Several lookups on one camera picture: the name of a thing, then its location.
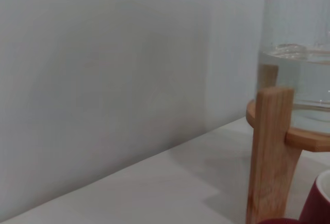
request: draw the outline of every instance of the bamboo stand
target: bamboo stand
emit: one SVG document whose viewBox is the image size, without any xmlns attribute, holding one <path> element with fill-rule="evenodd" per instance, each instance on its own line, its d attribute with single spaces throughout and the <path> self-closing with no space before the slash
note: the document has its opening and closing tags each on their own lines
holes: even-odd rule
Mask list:
<svg viewBox="0 0 330 224">
<path fill-rule="evenodd" d="M 260 77 L 276 78 L 277 68 L 269 66 L 262 69 L 273 73 L 259 73 Z M 246 224 L 284 216 L 302 150 L 330 151 L 330 134 L 290 127 L 293 89 L 271 87 L 275 81 L 269 78 L 259 82 L 266 88 L 246 108 L 246 119 L 254 128 Z"/>
</svg>

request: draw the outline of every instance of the white wall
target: white wall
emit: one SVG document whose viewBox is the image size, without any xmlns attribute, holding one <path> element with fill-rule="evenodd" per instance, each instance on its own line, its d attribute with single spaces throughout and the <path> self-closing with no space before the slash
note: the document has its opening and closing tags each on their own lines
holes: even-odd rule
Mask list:
<svg viewBox="0 0 330 224">
<path fill-rule="evenodd" d="M 263 0 L 0 0 L 0 220 L 244 115 Z"/>
</svg>

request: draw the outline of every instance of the mug rim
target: mug rim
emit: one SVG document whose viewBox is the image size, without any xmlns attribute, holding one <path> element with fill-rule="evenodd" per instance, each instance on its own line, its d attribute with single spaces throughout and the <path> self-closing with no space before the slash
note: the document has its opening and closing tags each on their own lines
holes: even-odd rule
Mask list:
<svg viewBox="0 0 330 224">
<path fill-rule="evenodd" d="M 330 196 L 328 196 L 325 191 L 323 190 L 322 187 L 322 180 L 326 177 L 330 175 L 330 170 L 324 171 L 321 174 L 318 175 L 318 177 L 316 178 L 316 187 L 319 190 L 319 192 L 321 193 L 321 195 L 330 203 Z"/>
</svg>

